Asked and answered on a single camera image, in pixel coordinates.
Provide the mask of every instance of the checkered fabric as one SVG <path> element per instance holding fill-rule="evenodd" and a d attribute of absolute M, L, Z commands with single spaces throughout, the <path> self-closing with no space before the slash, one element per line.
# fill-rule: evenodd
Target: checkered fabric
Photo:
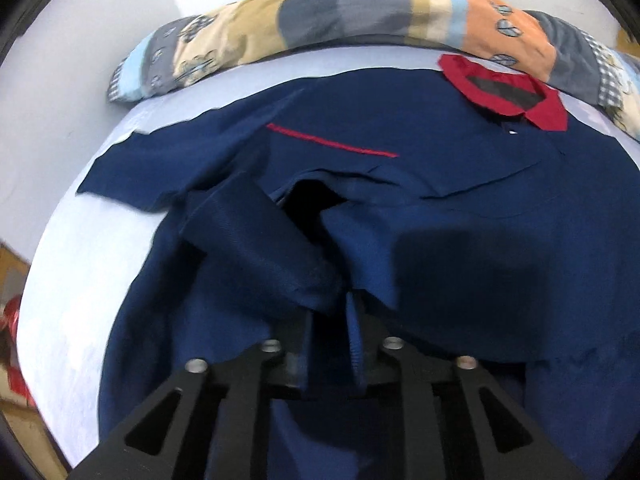
<path fill-rule="evenodd" d="M 598 104 L 603 107 L 622 108 L 622 92 L 620 91 L 620 80 L 616 73 L 615 67 L 611 66 L 607 59 L 613 57 L 609 48 L 593 36 L 587 34 L 583 30 L 581 33 L 587 40 L 589 46 L 598 62 L 598 70 L 600 70 L 600 91 L 598 93 Z"/>

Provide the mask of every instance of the garment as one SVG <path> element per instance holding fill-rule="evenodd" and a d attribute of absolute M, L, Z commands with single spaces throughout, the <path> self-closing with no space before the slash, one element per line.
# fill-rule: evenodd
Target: garment
<path fill-rule="evenodd" d="M 229 359 L 297 307 L 333 319 L 349 288 L 399 335 L 498 362 L 564 362 L 640 329 L 640 173 L 615 139 L 567 125 L 506 120 L 437 72 L 371 69 L 288 82 L 114 145 L 79 192 L 170 210 L 111 332 L 102 436 L 188 359 Z M 610 402 L 618 378 L 601 378 Z M 568 394 L 565 379 L 544 380 Z M 539 420 L 589 420 L 584 406 L 536 402 L 535 381 L 525 406 Z M 299 409 L 273 408 L 272 478 L 321 478 L 329 464 L 355 478 L 364 463 L 375 478 L 379 431 L 354 424 L 348 445 Z M 640 428 L 624 408 L 610 422 Z M 580 431 L 546 429 L 594 475 L 630 444 L 603 456 L 605 430 L 580 446 Z"/>

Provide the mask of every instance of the patchwork fabric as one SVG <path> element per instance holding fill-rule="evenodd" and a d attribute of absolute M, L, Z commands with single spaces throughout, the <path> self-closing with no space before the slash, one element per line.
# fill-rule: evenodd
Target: patchwork fabric
<path fill-rule="evenodd" d="M 294 48 L 379 43 L 449 47 L 519 70 L 602 106 L 640 138 L 640 112 L 626 106 L 636 94 L 629 100 L 621 88 L 640 66 L 559 18 L 503 0 L 242 0 L 145 38 L 116 68 L 108 99 L 162 95 Z"/>

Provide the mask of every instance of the metal screw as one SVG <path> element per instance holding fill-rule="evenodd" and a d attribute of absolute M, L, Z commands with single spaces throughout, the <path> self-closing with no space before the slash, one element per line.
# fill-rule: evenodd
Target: metal screw
<path fill-rule="evenodd" d="M 262 351 L 273 354 L 274 352 L 279 352 L 282 350 L 282 345 L 277 339 L 267 339 L 264 343 L 262 343 Z"/>
<path fill-rule="evenodd" d="M 184 365 L 184 369 L 192 374 L 203 374 L 208 367 L 209 365 L 203 359 L 191 359 Z"/>
<path fill-rule="evenodd" d="M 399 337 L 387 337 L 382 342 L 382 346 L 387 350 L 399 350 L 404 346 L 404 341 Z"/>
<path fill-rule="evenodd" d="M 456 366 L 463 370 L 473 370 L 478 368 L 478 360 L 470 355 L 461 355 L 456 359 Z"/>

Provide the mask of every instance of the folded fabric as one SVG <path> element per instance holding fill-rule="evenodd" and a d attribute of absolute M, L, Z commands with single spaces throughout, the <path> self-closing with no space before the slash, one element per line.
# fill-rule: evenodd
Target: folded fabric
<path fill-rule="evenodd" d="M 136 101 L 327 42 L 461 50 L 602 106 L 640 136 L 638 65 L 563 20 L 502 0 L 242 0 L 158 28 L 117 67 L 108 96 Z"/>
<path fill-rule="evenodd" d="M 430 70 L 294 80 L 133 134 L 78 190 L 170 208 L 113 325 L 100 434 L 185 361 L 237 355 L 293 305 L 325 313 L 312 354 L 340 361 L 330 353 L 343 348 L 353 359 L 348 327 L 331 317 L 353 288 L 395 334 L 497 362 L 553 362 L 552 374 L 531 371 L 525 407 L 602 480 L 640 428 L 635 407 L 596 416 L 591 403 L 545 402 L 535 383 L 570 398 L 576 375 L 592 374 L 601 403 L 618 398 L 618 381 L 638 390 L 636 371 L 602 374 L 597 360 L 576 360 L 640 330 L 638 186 L 615 139 L 571 116 L 566 131 L 513 121 Z M 640 360 L 633 348 L 628 358 Z M 563 374 L 574 361 L 582 368 Z M 323 376 L 331 386 L 336 369 Z M 345 431 L 324 413 L 272 406 L 270 478 L 382 470 L 372 406 L 360 412 L 370 424 L 349 418 Z M 573 420 L 594 421 L 588 443 Z"/>

